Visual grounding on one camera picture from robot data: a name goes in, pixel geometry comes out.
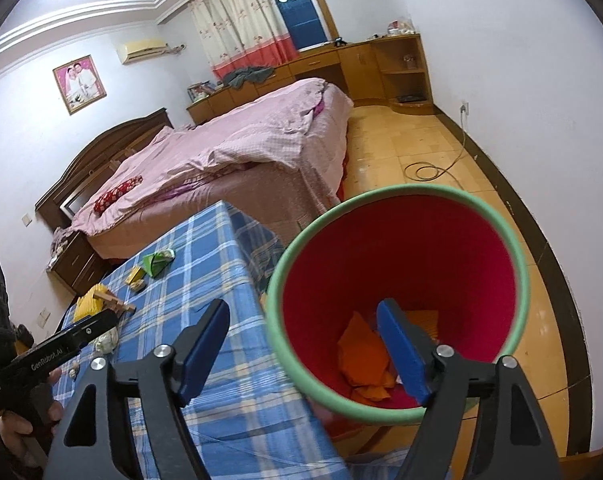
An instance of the drawer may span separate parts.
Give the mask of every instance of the drawer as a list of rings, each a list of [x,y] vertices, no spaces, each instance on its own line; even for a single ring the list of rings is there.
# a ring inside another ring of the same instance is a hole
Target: drawer
[[[215,117],[227,114],[230,110],[235,108],[235,102],[232,100],[229,89],[223,89],[216,94],[208,97],[210,108],[214,112]]]
[[[84,295],[90,290],[90,287],[101,281],[108,268],[109,265],[107,262],[104,262],[97,254],[92,254],[88,263],[86,263],[72,284],[72,290],[80,296]]]
[[[287,66],[278,66],[274,69],[274,72],[268,79],[266,79],[263,83],[255,83],[254,87],[257,88],[257,92],[259,93],[259,95],[264,95],[262,92],[259,92],[260,88],[267,87],[269,85],[272,85],[272,83],[291,77],[292,73],[290,72],[290,69]]]
[[[94,256],[94,250],[82,233],[76,233],[70,240],[66,249],[61,253],[52,267],[63,282],[70,285],[74,283],[79,273],[86,267],[86,263]]]
[[[269,94],[270,92],[274,92],[275,90],[283,88],[284,86],[291,85],[295,81],[296,81],[296,79],[294,77],[288,77],[286,79],[280,79],[280,80],[275,81],[274,83],[270,83],[268,85],[261,85],[257,89],[257,92],[258,92],[258,94],[260,96],[264,96],[266,94]]]
[[[293,61],[289,64],[289,66],[290,71],[293,74],[297,75],[303,74],[304,72],[310,72],[311,70],[322,68],[324,66],[338,64],[339,54],[337,54],[336,52],[325,52],[323,54],[317,54],[316,56],[305,57],[304,59],[300,59],[299,61]]]
[[[257,95],[257,90],[254,89],[254,85],[248,81],[243,83],[239,90],[231,88],[229,92],[232,96],[233,103],[237,107],[251,103],[259,97],[259,95]]]
[[[188,113],[197,125],[210,121],[214,119],[215,116],[215,113],[210,107],[210,102],[207,99],[188,106]]]

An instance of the human hand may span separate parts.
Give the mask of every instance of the human hand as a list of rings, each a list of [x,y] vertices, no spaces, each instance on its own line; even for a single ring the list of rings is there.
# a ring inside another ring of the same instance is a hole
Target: human hand
[[[61,368],[54,370],[48,377],[48,382],[51,385],[57,384],[61,377]],[[58,400],[55,400],[48,409],[50,420],[59,422],[63,416],[63,406]],[[52,427],[52,434],[55,434],[57,427]],[[4,412],[0,416],[0,435],[6,448],[21,460],[28,467],[37,467],[34,457],[28,452],[23,436],[32,433],[32,424],[25,420],[22,416],[13,412]]]

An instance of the electrical cord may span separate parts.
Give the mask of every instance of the electrical cord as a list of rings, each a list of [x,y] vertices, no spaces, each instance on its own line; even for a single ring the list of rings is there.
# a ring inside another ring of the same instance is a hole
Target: electrical cord
[[[464,115],[465,111],[466,111],[465,106],[461,106],[461,108],[459,108],[459,115],[461,117],[461,133],[462,133],[461,150],[459,152],[459,155],[457,155],[457,158],[455,158],[455,160],[453,160],[453,163],[451,163],[451,165],[448,166],[447,168],[440,168],[439,166],[435,166],[434,164],[427,162],[425,160],[420,160],[419,162],[413,162],[412,164],[408,164],[404,168],[404,176],[406,178],[409,178],[410,180],[414,180],[416,182],[432,182],[432,181],[438,179],[444,173],[448,173],[453,178],[453,180],[457,183],[457,186],[459,186],[459,189],[463,189],[463,186],[461,185],[459,180],[457,180],[457,178],[450,172],[450,170],[453,168],[453,166],[455,164],[457,164],[457,162],[459,162],[459,159],[464,155],[464,152],[466,152],[466,126],[464,126],[464,122],[463,122],[463,115]],[[406,172],[408,171],[408,168],[412,168],[414,166],[418,166],[418,168],[415,170],[415,176],[409,176],[409,174],[407,174]],[[419,176],[419,172],[424,171],[424,170],[435,170],[435,176],[430,176],[430,177]]]

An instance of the gray cloth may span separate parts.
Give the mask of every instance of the gray cloth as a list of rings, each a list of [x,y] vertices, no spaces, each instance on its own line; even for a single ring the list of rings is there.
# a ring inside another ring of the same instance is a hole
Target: gray cloth
[[[273,72],[274,69],[271,66],[247,66],[227,73],[223,76],[222,81],[224,86],[230,86],[235,90],[239,90],[245,81],[263,83]]]

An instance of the blue plaid tablecloth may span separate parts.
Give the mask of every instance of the blue plaid tablecloth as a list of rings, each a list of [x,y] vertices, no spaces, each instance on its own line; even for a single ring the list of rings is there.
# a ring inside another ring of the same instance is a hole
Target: blue plaid tablecloth
[[[133,294],[124,279],[145,254],[171,248],[175,259],[158,279]],[[184,408],[192,439],[214,479],[390,479],[406,451],[347,466],[308,403],[277,364],[266,340],[258,296],[283,248],[268,229],[225,202],[192,216],[105,278],[104,284],[135,314],[120,320],[120,343],[112,360],[140,359],[171,344],[198,322],[215,298],[230,306],[230,330],[201,396]],[[64,327],[72,323],[74,306]],[[80,377],[94,345],[80,355]],[[66,404],[75,383],[63,367],[55,394]],[[139,399],[130,418],[144,477],[158,479]]]

